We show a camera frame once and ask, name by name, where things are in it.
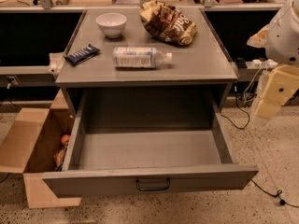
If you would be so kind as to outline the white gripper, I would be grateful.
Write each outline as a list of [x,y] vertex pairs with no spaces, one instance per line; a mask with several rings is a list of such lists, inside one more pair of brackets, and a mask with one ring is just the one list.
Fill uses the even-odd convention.
[[247,45],[264,48],[266,57],[284,65],[273,69],[259,102],[253,109],[254,119],[271,119],[299,90],[299,18],[294,7],[282,8]]

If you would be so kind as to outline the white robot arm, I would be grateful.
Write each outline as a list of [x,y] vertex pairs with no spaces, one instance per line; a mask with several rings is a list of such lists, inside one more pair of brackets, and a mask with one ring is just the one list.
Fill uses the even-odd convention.
[[252,104],[252,123],[265,125],[299,90],[299,0],[288,0],[247,45],[265,48],[266,57],[278,64],[260,75]]

